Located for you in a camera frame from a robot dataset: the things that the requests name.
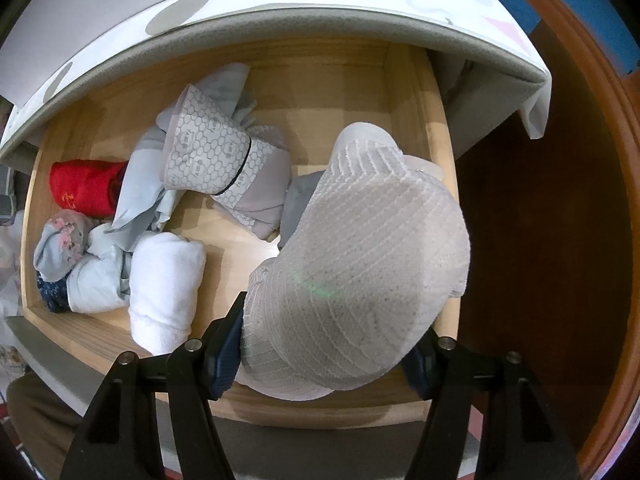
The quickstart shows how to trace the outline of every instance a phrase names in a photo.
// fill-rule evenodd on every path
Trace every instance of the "screw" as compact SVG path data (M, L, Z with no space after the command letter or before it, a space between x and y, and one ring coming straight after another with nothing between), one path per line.
M519 365L522 362L522 356L517 352L507 352L506 359L512 365Z
M438 339L438 346L443 350L453 350L456 347L456 340L452 337L444 336Z
M189 339L184 344L184 348L187 352L195 352L202 348L202 341L200 341L200 339Z
M121 365L128 365L130 362L135 359L136 355L131 351L123 352L118 356L118 362Z

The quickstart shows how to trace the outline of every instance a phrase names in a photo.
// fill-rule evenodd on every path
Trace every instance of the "blue gripper pad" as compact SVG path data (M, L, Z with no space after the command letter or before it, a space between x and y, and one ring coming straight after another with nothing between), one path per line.
M203 382L214 400L231 387L238 373L245 295L246 292L238 295L224 319L214 321L217 326L207 342Z

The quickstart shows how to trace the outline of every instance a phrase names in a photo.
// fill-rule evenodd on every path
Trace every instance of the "rolled white towel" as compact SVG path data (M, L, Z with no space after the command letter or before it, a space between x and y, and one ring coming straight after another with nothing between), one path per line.
M153 355L172 352L191 333L204 245L173 233L144 235L131 261L131 337Z

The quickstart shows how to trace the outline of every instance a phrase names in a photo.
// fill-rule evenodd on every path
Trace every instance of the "white knitted cap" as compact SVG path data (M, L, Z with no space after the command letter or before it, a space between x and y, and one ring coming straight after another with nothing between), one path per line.
M300 380L323 391L369 383L462 294L469 259L462 212L444 185L408 168L384 130L348 126L295 233L256 293L250 287L245 376L270 377L268 394L279 398ZM252 326L259 355L273 359L256 360Z

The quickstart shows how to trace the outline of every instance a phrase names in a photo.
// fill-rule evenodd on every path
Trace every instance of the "wooden drawer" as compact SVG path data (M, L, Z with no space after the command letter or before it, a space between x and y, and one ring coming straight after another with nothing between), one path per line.
M33 252L47 219L59 208L49 192L52 163L73 158L126 160L155 116L184 86L232 61L251 66L246 88L257 99L258 124L288 135L294 174L324 168L338 133L354 121L389 131L409 155L444 168L445 184L457 197L456 175L442 102L424 49L387 41L304 38L257 41L178 57L124 76L90 92L49 124L36 160L22 239L24 315L70 354L105 373L116 356L148 352L130 338L126 309L95 316L50 314L40 299ZM258 240L220 216L210 197L187 192L167 230L202 240L207 249L204 279L192 329L200 336L222 317L249 274L278 253L275 242ZM440 335L456 336L456 300L436 321ZM214 415L256 424L297 428L379 426L424 418L399 369L350 392L310 402L285 402L234 384L212 402Z

